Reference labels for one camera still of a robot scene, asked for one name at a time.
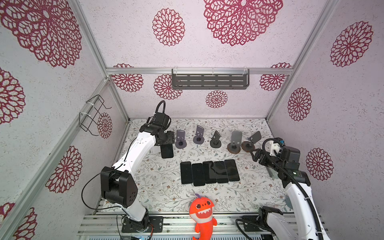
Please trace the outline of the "blue phone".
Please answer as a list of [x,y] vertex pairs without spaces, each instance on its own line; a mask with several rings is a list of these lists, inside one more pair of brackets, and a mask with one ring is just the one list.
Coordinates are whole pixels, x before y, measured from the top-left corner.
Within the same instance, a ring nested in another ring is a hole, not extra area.
[[240,176],[235,160],[225,160],[227,176],[230,182],[240,181]]

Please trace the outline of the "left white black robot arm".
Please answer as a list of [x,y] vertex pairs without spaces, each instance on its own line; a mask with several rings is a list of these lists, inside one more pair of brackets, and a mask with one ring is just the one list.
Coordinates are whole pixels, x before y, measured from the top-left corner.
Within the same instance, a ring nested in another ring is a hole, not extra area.
[[112,167],[103,168],[100,174],[102,198],[120,207],[135,222],[142,222],[147,209],[137,200],[138,187],[134,174],[146,154],[155,146],[174,143],[172,132],[167,129],[171,118],[156,112],[139,130],[129,150]]

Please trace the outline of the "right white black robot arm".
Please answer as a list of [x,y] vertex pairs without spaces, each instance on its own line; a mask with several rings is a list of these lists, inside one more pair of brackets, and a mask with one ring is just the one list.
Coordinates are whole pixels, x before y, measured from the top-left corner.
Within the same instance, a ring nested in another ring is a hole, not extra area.
[[259,208],[256,225],[280,240],[328,240],[313,200],[310,179],[307,173],[299,170],[300,155],[298,149],[287,147],[283,140],[273,138],[265,140],[260,149],[251,151],[254,162],[278,173],[291,201],[298,231],[295,232],[287,223],[282,211],[267,206]]

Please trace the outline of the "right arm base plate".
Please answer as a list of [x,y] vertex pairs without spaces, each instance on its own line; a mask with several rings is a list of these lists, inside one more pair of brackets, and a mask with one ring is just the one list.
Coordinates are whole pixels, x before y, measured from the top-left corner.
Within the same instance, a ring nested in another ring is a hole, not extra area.
[[242,216],[243,226],[245,232],[261,232],[267,231],[274,233],[274,230],[270,228],[263,220],[260,220],[258,215]]

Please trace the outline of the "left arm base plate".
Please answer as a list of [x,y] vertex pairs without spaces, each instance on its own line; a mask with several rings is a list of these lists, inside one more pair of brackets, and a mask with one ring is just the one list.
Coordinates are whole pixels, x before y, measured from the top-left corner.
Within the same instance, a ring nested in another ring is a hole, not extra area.
[[124,217],[122,233],[161,233],[164,218],[160,216],[144,217],[141,222],[136,222]]

